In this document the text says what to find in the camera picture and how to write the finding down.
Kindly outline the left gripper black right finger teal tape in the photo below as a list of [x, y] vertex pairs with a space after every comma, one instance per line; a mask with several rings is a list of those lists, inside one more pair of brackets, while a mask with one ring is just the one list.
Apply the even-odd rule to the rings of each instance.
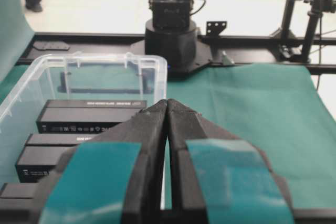
[[294, 223], [286, 181], [261, 149], [174, 99], [167, 119], [180, 223]]

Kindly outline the left gripper black left finger teal tape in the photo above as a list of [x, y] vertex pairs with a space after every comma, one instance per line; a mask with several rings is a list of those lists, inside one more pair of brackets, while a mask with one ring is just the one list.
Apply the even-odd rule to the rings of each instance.
[[158, 223], [167, 101], [62, 153], [34, 194], [34, 223]]

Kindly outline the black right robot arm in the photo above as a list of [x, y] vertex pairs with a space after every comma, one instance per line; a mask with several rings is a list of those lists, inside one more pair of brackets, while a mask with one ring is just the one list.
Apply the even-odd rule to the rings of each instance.
[[[145, 52], [162, 56], [171, 74], [192, 72], [211, 50], [197, 39], [194, 0], [149, 0]], [[286, 182], [266, 154], [168, 100], [173, 210], [179, 223], [293, 223]]]

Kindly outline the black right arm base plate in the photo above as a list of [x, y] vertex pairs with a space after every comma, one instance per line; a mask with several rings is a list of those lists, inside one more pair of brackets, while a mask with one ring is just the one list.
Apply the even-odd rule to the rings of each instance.
[[190, 21], [187, 28], [159, 29], [150, 19], [145, 24], [144, 39], [131, 45], [135, 55], [161, 56], [167, 61], [168, 77], [184, 77], [213, 63], [209, 45], [197, 39], [197, 27]]

